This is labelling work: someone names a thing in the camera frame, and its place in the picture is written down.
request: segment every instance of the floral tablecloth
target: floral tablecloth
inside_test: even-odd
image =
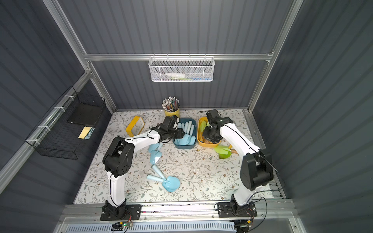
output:
[[[219,112],[222,117],[229,116],[237,128],[252,141],[241,109],[219,110]],[[134,116],[143,118],[144,130],[164,120],[163,111],[115,112],[75,198],[75,204],[105,202],[109,192],[109,183],[102,158],[113,138],[128,137],[126,127]],[[203,116],[206,116],[205,113],[198,113],[197,110],[182,110],[180,113],[180,117],[193,118],[197,122]],[[221,144],[229,145],[224,139]],[[134,154],[132,167],[127,173],[125,185],[127,203],[228,200],[239,187],[241,160],[237,154],[221,160],[213,148],[201,147],[197,144],[193,149],[177,149],[172,141],[163,145],[160,151],[163,155],[157,162],[157,166],[166,176],[178,177],[181,183],[180,188],[170,193],[160,182],[146,179],[148,174],[155,174],[151,168],[150,153],[146,147]],[[261,192],[255,198],[261,196],[273,198],[270,191]]]

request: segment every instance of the aluminum frame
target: aluminum frame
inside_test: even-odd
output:
[[[294,233],[305,233],[306,232],[301,218],[289,218],[289,223]]]
[[[289,13],[286,17],[286,20],[284,22],[284,25],[280,31],[280,34],[277,38],[277,41],[275,43],[275,46],[273,48],[273,54],[272,59],[268,62],[268,64],[265,66],[263,73],[258,81],[258,84],[254,90],[253,96],[250,99],[249,105],[247,106],[249,112],[252,112],[258,99],[263,91],[264,85],[267,82],[267,79],[269,75],[271,74],[271,71],[273,69],[274,64],[276,63],[276,60],[281,52],[281,49],[285,43],[286,38],[288,37],[289,31],[295,21],[295,18],[299,12],[299,9],[301,8],[303,4],[303,0],[293,0],[293,3],[291,5],[291,8],[289,10]]]
[[[110,113],[113,114],[113,112],[116,111],[114,101],[106,90],[93,64],[85,60],[84,55],[86,54],[86,51],[78,36],[76,35],[74,29],[72,28],[67,16],[63,12],[62,7],[58,3],[58,0],[43,0],[43,2],[52,15],[53,19],[57,23],[57,26],[60,28],[62,34],[68,41],[71,49],[74,51],[82,67],[85,70],[89,69],[93,71],[94,77],[91,79],[91,81],[96,87],[98,94],[105,99],[106,106],[109,109]]]
[[[84,72],[82,76],[78,79],[78,81],[74,84],[74,88],[70,88],[70,90],[65,94],[65,96],[57,103],[56,107],[63,106],[65,102],[70,98],[68,96],[72,95],[75,92],[75,90],[80,91],[88,82],[91,76],[92,73],[90,70]],[[57,114],[58,111],[59,108],[54,108],[40,123],[40,126],[48,125],[48,123],[53,120],[54,116]],[[37,127],[28,139],[35,139],[42,131],[43,128]],[[1,169],[0,194],[3,192],[5,187],[10,183],[10,181],[13,179],[13,177],[17,174],[17,172],[21,169],[21,167],[24,165],[24,163],[27,161],[27,159],[31,156],[31,154],[34,151],[35,149],[32,146],[30,146],[27,142],[24,142],[23,145],[12,156],[12,158]]]
[[[148,61],[149,58],[157,60],[204,60],[219,61],[269,61],[272,54],[85,54],[86,61]]]
[[[189,111],[189,110],[211,110],[212,108],[183,108],[180,109],[180,111]],[[230,108],[215,108],[217,110],[223,110],[223,109],[242,109],[247,110],[246,107],[230,107]],[[134,108],[134,109],[117,109],[117,111],[164,111],[163,108]]]
[[[292,199],[267,199],[258,201],[255,219],[266,218],[299,218]],[[229,201],[186,201],[186,202],[139,202],[130,204],[142,205],[140,220],[134,222],[164,222],[164,221],[206,221],[206,220],[245,220],[247,217],[219,218],[215,204]],[[66,205],[57,226],[56,233],[64,232],[68,224],[113,223],[117,221],[100,221],[104,204],[73,204]]]
[[[266,145],[265,145],[265,143],[263,141],[263,138],[260,134],[260,131],[259,131],[258,125],[256,124],[254,115],[252,113],[249,113],[248,110],[244,110],[244,116],[245,116],[245,119],[246,119],[247,126],[249,127],[249,131],[251,133],[251,136],[253,138],[254,144],[257,145],[258,147],[262,148],[262,149],[265,149]],[[280,189],[279,192],[281,194],[281,197],[286,198],[285,192],[282,189],[281,182],[280,182],[275,170],[273,170],[273,174],[274,174],[273,180],[276,182],[278,189]]]

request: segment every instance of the black mounting plate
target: black mounting plate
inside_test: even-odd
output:
[[[141,205],[125,205],[125,208],[131,213],[131,220],[139,220],[141,214]],[[122,219],[117,219],[110,211],[101,213],[100,221],[122,220],[128,221],[129,214],[126,214]]]
[[[218,202],[217,209],[219,213],[219,218],[232,218],[232,217],[256,217],[258,213],[255,208],[255,203],[249,202],[247,204],[246,211],[242,210],[239,214],[234,214],[231,211],[231,203],[230,202]]]

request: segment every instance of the gray corrugated wall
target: gray corrugated wall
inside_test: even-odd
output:
[[[60,1],[87,53],[269,53],[291,0]]]
[[[40,1],[0,1],[0,168],[53,103],[83,74]],[[98,95],[89,81],[84,93]],[[34,152],[0,194],[1,232],[52,232],[71,204],[111,114],[106,109],[78,161]]]
[[[148,62],[93,62],[118,109],[161,108],[168,96],[184,109],[247,107],[265,63],[217,61],[212,82],[153,82]]]
[[[370,232],[373,1],[305,1],[254,109],[307,232]]]
[[[87,53],[269,53],[291,0],[84,1],[60,4]],[[247,107],[264,61],[217,61],[214,80],[154,83],[147,62],[93,62],[118,109]]]
[[[42,1],[0,1],[0,168],[84,70]]]
[[[82,93],[98,95],[92,82]],[[79,160],[34,152],[0,195],[0,231],[50,233],[72,204],[110,121],[105,108]]]

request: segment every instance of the white air vent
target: white air vent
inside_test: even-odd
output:
[[[97,223],[97,224],[69,224],[66,233],[108,233],[108,232],[124,232],[111,231],[113,223]],[[236,232],[234,223],[229,221],[178,221],[178,222],[150,222],[150,223],[134,223],[134,226],[129,228],[126,233],[134,232],[180,232],[180,231],[200,231],[200,232]]]
[[[149,69],[153,82],[211,82],[213,80],[214,57],[198,57],[199,60],[165,60],[157,57],[149,59]]]

